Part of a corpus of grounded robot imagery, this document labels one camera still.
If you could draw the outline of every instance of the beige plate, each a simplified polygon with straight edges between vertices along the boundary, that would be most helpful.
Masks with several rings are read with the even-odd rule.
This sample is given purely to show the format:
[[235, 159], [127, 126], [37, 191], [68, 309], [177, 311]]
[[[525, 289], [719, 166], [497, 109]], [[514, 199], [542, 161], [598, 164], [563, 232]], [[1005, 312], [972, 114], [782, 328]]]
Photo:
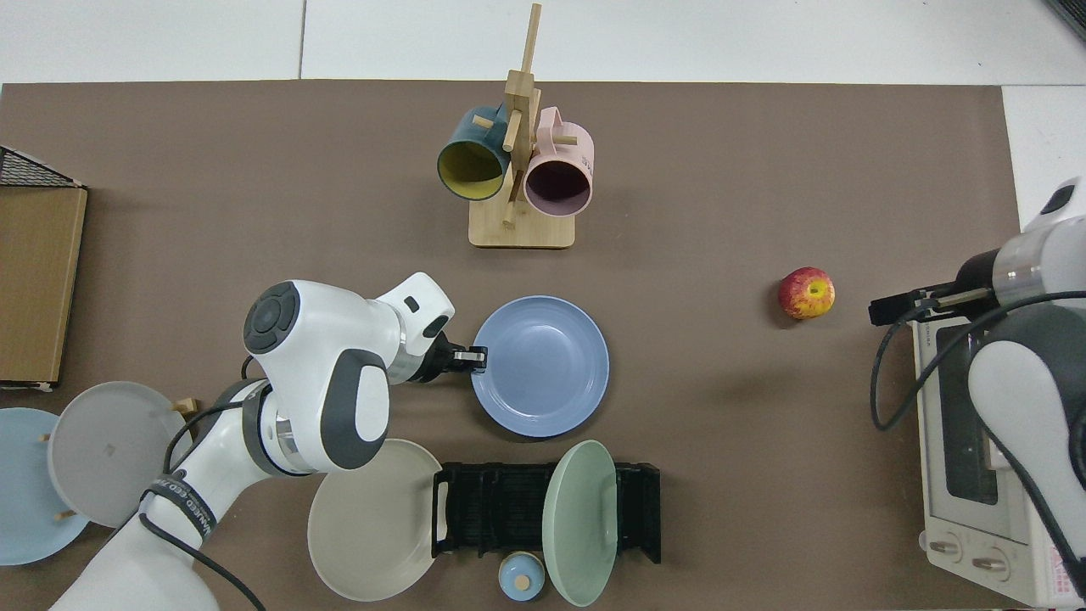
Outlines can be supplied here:
[[362, 469], [325, 478], [310, 509], [310, 558], [336, 594], [372, 602], [411, 587], [433, 563], [430, 504], [441, 464], [386, 440]]

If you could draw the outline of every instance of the apple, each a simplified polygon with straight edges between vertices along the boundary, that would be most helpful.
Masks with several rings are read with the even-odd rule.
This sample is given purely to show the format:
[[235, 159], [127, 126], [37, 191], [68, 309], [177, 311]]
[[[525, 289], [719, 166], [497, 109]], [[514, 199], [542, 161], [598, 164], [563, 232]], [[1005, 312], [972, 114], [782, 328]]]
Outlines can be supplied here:
[[796, 320], [821, 317], [833, 308], [833, 280], [818, 267], [800, 267], [781, 280], [776, 301]]

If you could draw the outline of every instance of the gray plate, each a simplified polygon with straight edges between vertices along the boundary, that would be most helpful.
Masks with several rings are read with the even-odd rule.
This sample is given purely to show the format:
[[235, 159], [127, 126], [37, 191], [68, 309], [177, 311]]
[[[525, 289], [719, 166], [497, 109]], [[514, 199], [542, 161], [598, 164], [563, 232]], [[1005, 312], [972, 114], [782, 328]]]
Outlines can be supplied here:
[[[91, 522], [121, 526], [185, 425], [172, 406], [134, 382], [106, 382], [73, 399], [49, 441], [49, 475], [64, 502]], [[174, 459], [191, 446], [182, 437]]]

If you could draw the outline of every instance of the pink mug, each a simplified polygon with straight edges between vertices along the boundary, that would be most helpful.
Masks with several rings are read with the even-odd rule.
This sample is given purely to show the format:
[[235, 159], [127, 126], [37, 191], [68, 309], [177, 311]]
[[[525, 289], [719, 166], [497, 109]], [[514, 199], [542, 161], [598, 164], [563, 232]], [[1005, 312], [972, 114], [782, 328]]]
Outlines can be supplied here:
[[583, 127], [564, 123], [556, 106], [543, 109], [525, 173], [525, 199], [548, 216], [581, 212], [592, 201], [594, 157], [592, 136]]

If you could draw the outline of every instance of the plate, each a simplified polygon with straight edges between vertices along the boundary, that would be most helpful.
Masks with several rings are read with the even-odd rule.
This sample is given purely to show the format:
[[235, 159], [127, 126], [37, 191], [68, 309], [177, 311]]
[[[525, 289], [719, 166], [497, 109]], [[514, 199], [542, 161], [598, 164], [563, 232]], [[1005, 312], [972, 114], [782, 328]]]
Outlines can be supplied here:
[[83, 515], [53, 517], [68, 507], [49, 479], [56, 416], [28, 408], [0, 410], [0, 565], [26, 564], [64, 549], [87, 525]]
[[441, 464], [386, 440], [365, 467], [325, 478], [310, 508], [313, 568], [336, 594], [372, 602], [409, 588], [433, 564], [430, 505]]
[[527, 437], [554, 437], [584, 422], [607, 390], [610, 362], [599, 328], [569, 301], [536, 294], [502, 305], [476, 346], [489, 351], [471, 384], [487, 413]]
[[543, 501], [543, 559], [558, 594], [588, 607], [618, 555], [618, 478], [607, 448], [589, 440], [558, 461]]
[[[49, 475], [64, 502], [91, 522], [124, 524], [185, 427], [172, 406], [135, 382], [106, 382], [73, 399], [49, 441]], [[192, 437], [182, 437], [174, 459], [191, 446]]]

